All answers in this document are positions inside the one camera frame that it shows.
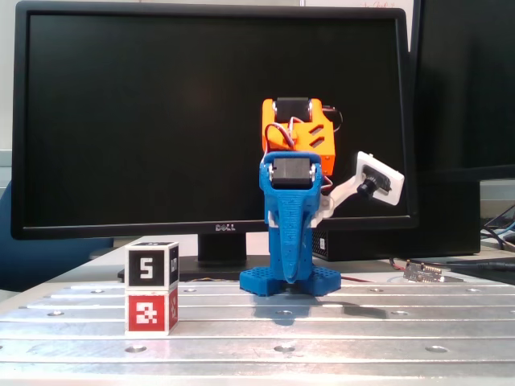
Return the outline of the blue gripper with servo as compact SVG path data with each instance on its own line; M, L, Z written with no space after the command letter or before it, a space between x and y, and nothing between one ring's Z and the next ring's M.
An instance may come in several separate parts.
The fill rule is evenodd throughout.
M311 221L320 204L320 163L318 154L297 151L270 152L260 163L270 263L278 263L274 275L288 283L307 280L312 272Z

